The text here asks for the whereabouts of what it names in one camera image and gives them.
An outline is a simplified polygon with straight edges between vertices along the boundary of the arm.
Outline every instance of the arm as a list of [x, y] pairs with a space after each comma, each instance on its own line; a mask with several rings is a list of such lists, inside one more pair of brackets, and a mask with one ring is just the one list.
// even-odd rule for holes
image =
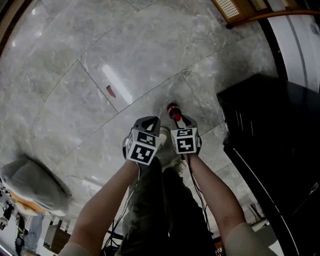
[[190, 154], [190, 165], [225, 243], [230, 231], [246, 222], [244, 212], [230, 188], [196, 154]]
[[126, 160], [117, 173], [83, 207], [69, 242], [100, 254], [105, 235], [112, 224], [127, 188], [139, 172], [137, 164]]

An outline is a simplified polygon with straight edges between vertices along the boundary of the red cap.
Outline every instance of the red cap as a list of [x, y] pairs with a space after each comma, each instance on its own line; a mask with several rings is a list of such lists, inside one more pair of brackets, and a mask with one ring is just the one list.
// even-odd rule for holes
[[174, 114], [172, 118], [174, 119], [174, 121], [179, 122], [180, 119], [181, 119], [181, 115], [179, 115], [179, 114]]

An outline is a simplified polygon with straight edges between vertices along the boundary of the person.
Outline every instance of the person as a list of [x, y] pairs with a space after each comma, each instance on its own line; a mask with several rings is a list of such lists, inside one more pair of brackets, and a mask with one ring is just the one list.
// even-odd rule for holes
[[[274, 256], [246, 223], [244, 212], [229, 187], [197, 154], [189, 155], [189, 164], [216, 220], [226, 254]], [[105, 235], [128, 188], [129, 195], [132, 191], [133, 194], [123, 219], [124, 238], [117, 256], [215, 255], [203, 209], [179, 176], [185, 167], [182, 160], [162, 168], [157, 157], [149, 166], [126, 159], [83, 207], [59, 256], [100, 255]]]

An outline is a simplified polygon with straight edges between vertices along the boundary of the floor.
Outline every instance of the floor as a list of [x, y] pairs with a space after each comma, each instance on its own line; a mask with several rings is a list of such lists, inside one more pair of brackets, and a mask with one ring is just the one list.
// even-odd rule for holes
[[[171, 127], [176, 102], [197, 121], [201, 158], [254, 222], [256, 199], [223, 152], [216, 93], [256, 73], [277, 76], [259, 23], [228, 30], [210, 0], [34, 0], [0, 58], [0, 164], [27, 154], [64, 181], [104, 184], [136, 119]], [[94, 191], [68, 180], [75, 219]]]

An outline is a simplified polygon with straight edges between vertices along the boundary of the black furniture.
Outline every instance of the black furniture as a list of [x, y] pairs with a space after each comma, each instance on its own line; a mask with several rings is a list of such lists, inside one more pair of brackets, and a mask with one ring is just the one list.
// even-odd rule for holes
[[228, 128], [224, 151], [284, 255], [319, 255], [320, 94], [257, 74], [217, 97]]

